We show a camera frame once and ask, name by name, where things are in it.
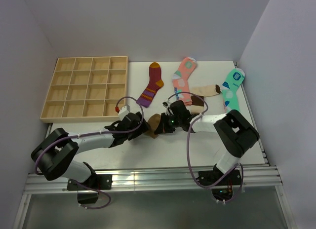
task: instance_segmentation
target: wooden compartment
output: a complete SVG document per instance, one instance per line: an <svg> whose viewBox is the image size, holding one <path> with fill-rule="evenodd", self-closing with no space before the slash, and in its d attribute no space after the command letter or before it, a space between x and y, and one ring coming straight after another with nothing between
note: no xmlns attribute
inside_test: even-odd
<svg viewBox="0 0 316 229"><path fill-rule="evenodd" d="M59 58L40 118L45 123L118 120L115 106L126 96L127 76L126 56Z"/></svg>
<svg viewBox="0 0 316 229"><path fill-rule="evenodd" d="M109 57L96 57L92 60L92 70L108 70L110 65Z"/></svg>
<svg viewBox="0 0 316 229"><path fill-rule="evenodd" d="M111 99L105 100L103 116L117 116L118 113L115 111L115 106L117 105L118 100ZM119 108L124 106L123 101L118 104Z"/></svg>
<svg viewBox="0 0 316 229"><path fill-rule="evenodd" d="M66 99L68 86L51 86L47 95L47 101L64 101Z"/></svg>
<svg viewBox="0 0 316 229"><path fill-rule="evenodd" d="M66 101L62 117L82 117L84 100Z"/></svg>
<svg viewBox="0 0 316 229"><path fill-rule="evenodd" d="M84 103L83 116L102 116L104 100L87 100Z"/></svg>
<svg viewBox="0 0 316 229"><path fill-rule="evenodd" d="M70 84L88 84L89 74L89 70L73 71Z"/></svg>
<svg viewBox="0 0 316 229"><path fill-rule="evenodd" d="M127 69L127 57L111 57L110 70L125 70Z"/></svg>
<svg viewBox="0 0 316 229"><path fill-rule="evenodd" d="M76 58L74 70L90 70L92 58Z"/></svg>
<svg viewBox="0 0 316 229"><path fill-rule="evenodd" d="M73 70L75 58L60 58L57 61L55 71L71 71Z"/></svg>
<svg viewBox="0 0 316 229"><path fill-rule="evenodd" d="M105 99L106 84L89 84L86 99Z"/></svg>
<svg viewBox="0 0 316 229"><path fill-rule="evenodd" d="M70 85L66 100L84 100L88 85Z"/></svg>
<svg viewBox="0 0 316 229"><path fill-rule="evenodd" d="M125 84L107 84L105 99L119 99L125 96Z"/></svg>
<svg viewBox="0 0 316 229"><path fill-rule="evenodd" d="M51 85L68 85L71 78L71 71L55 72Z"/></svg>
<svg viewBox="0 0 316 229"><path fill-rule="evenodd" d="M61 117L64 107L64 101L47 101L45 102L42 118L58 118Z"/></svg>
<svg viewBox="0 0 316 229"><path fill-rule="evenodd" d="M109 70L108 83L125 83L126 70Z"/></svg>
<svg viewBox="0 0 316 229"><path fill-rule="evenodd" d="M108 71L107 70L91 70L89 83L107 83Z"/></svg>

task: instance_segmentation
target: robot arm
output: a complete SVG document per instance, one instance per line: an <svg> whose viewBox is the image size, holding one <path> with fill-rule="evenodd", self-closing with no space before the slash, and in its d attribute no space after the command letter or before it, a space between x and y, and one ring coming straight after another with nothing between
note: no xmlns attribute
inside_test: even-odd
<svg viewBox="0 0 316 229"><path fill-rule="evenodd" d="M196 119L199 115L191 114L182 101L176 101L168 105L167 110L167 113L161 114L159 125L155 130L156 135L172 133L177 127L188 131L190 124L193 122L193 133L215 132L219 134L227 152L214 166L217 179L238 163L244 153L259 140L258 132L236 110L232 110L227 114L204 115L198 120ZM56 144L59 149L56 149L56 147L49 149L39 160L39 169L49 181L58 177L66 177L82 183L84 186L96 189L100 182L98 182L95 171L86 162L74 161L74 156L91 149L115 147L126 140L132 140L140 136L151 128L145 120L141 121L142 115L139 112L130 113L129 108L123 107L119 112L119 117L119 121L110 126L105 126L104 129L99 131L100 134L93 136L81 137L77 133L67 133L62 128L55 129L32 152L31 158L35 162L43 150L55 141L67 136L78 135L78 138L66 138L65 141ZM104 131L114 133L102 134Z"/></svg>

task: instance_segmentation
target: pink patterned sock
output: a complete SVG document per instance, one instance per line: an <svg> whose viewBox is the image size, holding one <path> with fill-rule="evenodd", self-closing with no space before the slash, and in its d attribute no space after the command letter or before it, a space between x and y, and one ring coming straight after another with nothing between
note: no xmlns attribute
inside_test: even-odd
<svg viewBox="0 0 316 229"><path fill-rule="evenodd" d="M174 87L174 92L189 92L188 78L196 68L197 63L193 58L185 58L178 70L173 74L172 84ZM180 93L176 95L177 100L182 100L186 106L192 104L191 96L187 93Z"/></svg>

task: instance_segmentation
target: gray wall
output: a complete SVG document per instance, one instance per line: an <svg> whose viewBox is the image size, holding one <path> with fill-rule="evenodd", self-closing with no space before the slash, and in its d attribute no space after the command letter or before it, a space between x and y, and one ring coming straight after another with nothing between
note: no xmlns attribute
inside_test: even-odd
<svg viewBox="0 0 316 229"><path fill-rule="evenodd" d="M269 0L25 0L59 57L238 60Z"/></svg>
<svg viewBox="0 0 316 229"><path fill-rule="evenodd" d="M0 0L0 227L11 228L44 134L39 120L56 55L23 0Z"/></svg>
<svg viewBox="0 0 316 229"><path fill-rule="evenodd" d="M240 67L300 228L315 228L316 0L270 0Z"/></svg>

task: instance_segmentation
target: purple cable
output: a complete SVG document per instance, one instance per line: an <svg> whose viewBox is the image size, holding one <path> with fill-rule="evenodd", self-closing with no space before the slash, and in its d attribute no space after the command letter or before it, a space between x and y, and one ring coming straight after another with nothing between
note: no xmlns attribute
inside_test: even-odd
<svg viewBox="0 0 316 229"><path fill-rule="evenodd" d="M205 112L208 111L208 104L201 98L199 97L198 95L194 94L194 93L191 93L191 92L177 92L173 95L171 95L168 100L170 100L171 97L175 96L176 94L179 94L179 93L188 93L190 95L194 95L195 97L199 98L200 100L202 100L204 102L204 104L206 105L206 109L201 112L201 114L204 114ZM204 189L210 189L214 186L216 186L220 181L222 181L229 173L231 173L238 165L240 165L240 168L241 168L241 184L239 186L239 189L237 190L237 192L233 195L233 197L225 202L229 202L231 200L233 200L239 193L240 193L240 190L242 188L242 185L243 185L243 166L241 163L238 163L236 165L234 165L231 169L229 169L224 175L222 175L216 182L214 182L213 184L209 185L209 186L204 186L204 185L201 185L198 180L195 178L194 176L194 173L193 173L193 170L192 170L192 166L191 166L191 162L190 162L190 134L191 134L191 130L192 130L192 127L194 125L195 122L197 122L199 119L201 119L203 116L200 115L198 118L196 118L195 120L192 121L192 123L190 124L190 127L189 127L189 130L188 130L188 135L187 135L187 162L188 162L188 168L189 168L189 172L192 176L192 179L194 180L194 182L200 186L201 188L204 188Z"/></svg>
<svg viewBox="0 0 316 229"><path fill-rule="evenodd" d="M118 100L116 106L118 106L119 102L123 99L132 99L134 100L135 102L137 102L137 100L133 97L130 97L130 96L125 96L125 97L122 97ZM89 136L93 136L93 135L99 135L99 134L128 134L128 133L131 133L135 130L137 130L143 123L143 120L144 120L144 110L143 110L143 107L141 105L139 105L140 107L140 110L141 110L141 113L142 113L142 119L140 121L140 124L135 127L134 129L132 130L127 130L127 131L103 131L103 132L92 132L92 133L86 133L86 134L81 134L80 137L89 137ZM39 166L39 162L40 160L42 159L42 157L44 156L45 153L47 153L47 151L49 151L52 147L55 147L58 143L62 142L62 141L65 141L65 140L68 140L68 139L73 139L73 138L77 138L78 135L73 135L73 136L67 136L67 137L64 137L64 138L61 138L57 141L55 141L54 143L50 144L46 149L43 150L43 152L38 156L38 158L36 159L35 161L35 173L37 175L43 175L42 173L38 172L38 166ZM96 189L92 189L92 188L89 188L89 187L86 187L82 184L80 184L78 181L75 181L79 186L87 189L87 190L91 190L91 191L95 191L95 192L98 192L98 193L101 193L101 194L104 194L106 195L108 198L109 198L109 202L107 202L105 205L103 206L100 206L100 207L86 207L86 206L83 206L84 208L88 208L88 209L100 209L100 208L104 208L106 206L109 205L109 203L111 202L111 197L109 196L108 193L105 193L103 191L100 191L100 190L96 190Z"/></svg>

